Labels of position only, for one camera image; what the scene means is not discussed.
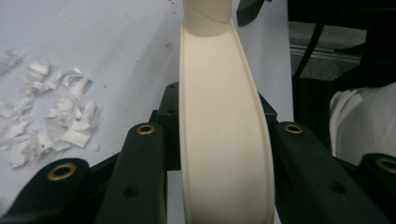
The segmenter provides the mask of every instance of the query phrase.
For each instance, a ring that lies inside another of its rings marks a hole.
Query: bolt hole
[[[381,157],[376,159],[375,162],[382,169],[396,175],[396,161]]]
[[[346,187],[344,187],[344,185],[342,185],[336,181],[330,182],[329,189],[331,189],[333,192],[339,193],[339,194],[344,194],[347,192]]]
[[[63,180],[71,176],[76,170],[76,165],[71,162],[57,165],[49,171],[47,174],[47,179],[51,181]]]
[[[139,195],[139,193],[140,193],[140,186],[128,185],[125,187],[124,191],[122,192],[122,195],[126,199],[134,199]]]
[[[137,129],[139,134],[151,134],[154,133],[155,128],[152,125],[143,125]]]
[[[70,167],[62,167],[56,170],[55,175],[65,175],[71,171]]]
[[[285,126],[285,130],[289,133],[302,133],[303,129],[296,124],[288,124]]]

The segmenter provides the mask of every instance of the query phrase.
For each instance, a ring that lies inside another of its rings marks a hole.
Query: white cloth
[[[396,83],[337,92],[331,100],[332,154],[359,164],[367,153],[396,157]]]

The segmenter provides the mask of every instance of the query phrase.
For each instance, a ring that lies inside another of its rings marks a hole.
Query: white table surface
[[[233,12],[238,2],[233,0]],[[178,81],[181,19],[181,0],[0,1],[0,52],[13,49],[24,55],[21,64],[0,76],[0,100],[21,100],[18,76],[33,60],[47,59],[53,71],[76,66],[93,80],[79,101],[95,101],[100,113],[85,148],[51,152],[18,169],[8,163],[9,151],[0,151],[0,215],[45,165],[70,157],[95,165],[120,151],[128,130],[146,122],[158,109],[166,85]],[[265,2],[259,17],[238,33],[257,89],[279,121],[292,120],[287,1]],[[44,115],[65,93],[61,87],[35,98],[29,111],[34,122],[27,132],[43,129]],[[0,118],[0,133],[9,123]],[[96,143],[100,151],[93,150]],[[172,172],[169,178],[168,219],[180,223],[180,174]]]

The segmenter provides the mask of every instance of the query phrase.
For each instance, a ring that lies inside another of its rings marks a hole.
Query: paper shreds
[[[49,80],[45,83],[47,89],[55,90],[58,88],[59,84],[61,83],[61,79],[65,76],[62,72],[56,72],[53,74]]]
[[[100,151],[100,145],[99,145],[99,143],[96,143],[95,145],[93,145],[92,150],[93,150],[93,151],[96,151],[96,152]]]
[[[20,119],[26,110],[30,109],[33,104],[33,98],[24,98],[14,107],[14,113],[11,115],[13,119]]]
[[[37,158],[43,151],[39,145],[38,134],[33,133],[28,140],[12,146],[8,161],[16,168]]]
[[[23,135],[23,136],[18,136],[18,137],[12,137],[12,138],[5,138],[5,139],[0,139],[0,147],[7,147],[9,145],[13,145],[19,142],[24,142],[30,138],[30,135]]]
[[[66,87],[69,87],[73,83],[73,81],[84,77],[84,73],[82,72],[82,70],[77,67],[74,67],[72,70],[65,72],[64,75],[65,77],[62,81],[62,85]]]
[[[12,67],[22,62],[22,56],[14,54],[12,50],[0,54],[0,75],[8,72]]]
[[[62,137],[66,132],[66,129],[62,127],[59,123],[57,123],[55,120],[50,120],[50,119],[47,120],[46,129],[47,129],[47,134],[46,134],[47,139],[43,138],[42,136],[43,139],[42,142],[45,149],[52,148],[55,151],[60,151],[71,147],[71,145],[68,142],[62,140]]]
[[[49,110],[49,118],[56,119],[63,127],[70,127],[74,119],[81,118],[77,100],[61,98],[55,108]]]
[[[70,88],[70,95],[74,97],[79,97],[84,94],[84,91],[89,81],[90,80],[88,78],[84,77],[82,80],[76,83],[76,85]]]
[[[4,134],[2,134],[3,138],[13,138],[23,134],[25,132],[26,126],[29,125],[31,121],[32,119],[29,117],[24,117],[10,124],[8,127],[6,127]]]
[[[20,62],[21,58],[17,55],[0,55],[0,75],[2,66],[7,70]],[[0,135],[0,148],[11,148],[8,160],[13,167],[23,166],[44,151],[61,151],[73,145],[87,145],[95,128],[96,104],[88,102],[83,109],[78,105],[78,97],[92,83],[81,69],[74,67],[72,70],[52,74],[49,61],[33,61],[25,73],[19,76],[19,82],[22,91],[31,97],[20,100],[15,106],[0,101],[0,117],[13,120]],[[69,87],[69,94],[60,98],[55,107],[49,110],[45,130],[25,133],[26,127],[33,121],[25,114],[33,106],[34,96],[55,90],[61,83]],[[99,144],[96,143],[93,150],[99,151]]]
[[[19,81],[21,89],[27,95],[42,93],[48,90],[43,80],[50,73],[50,62],[47,60],[32,62],[25,74],[20,75]]]
[[[88,102],[84,106],[83,114],[80,120],[74,120],[73,124],[64,134],[64,141],[79,147],[85,147],[92,136],[92,120],[96,110],[94,102]]]
[[[32,107],[32,103],[32,98],[24,98],[16,106],[5,101],[0,101],[0,116],[5,119],[20,119],[25,111]]]

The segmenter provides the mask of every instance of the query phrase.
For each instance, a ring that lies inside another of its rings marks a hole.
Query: cream plastic strip
[[[272,223],[270,139],[237,32],[232,22],[210,21],[208,26],[221,31],[206,29],[204,20],[210,18],[184,5],[185,13],[195,10],[194,17],[203,18],[198,25],[184,20],[181,31],[180,158],[187,222]]]

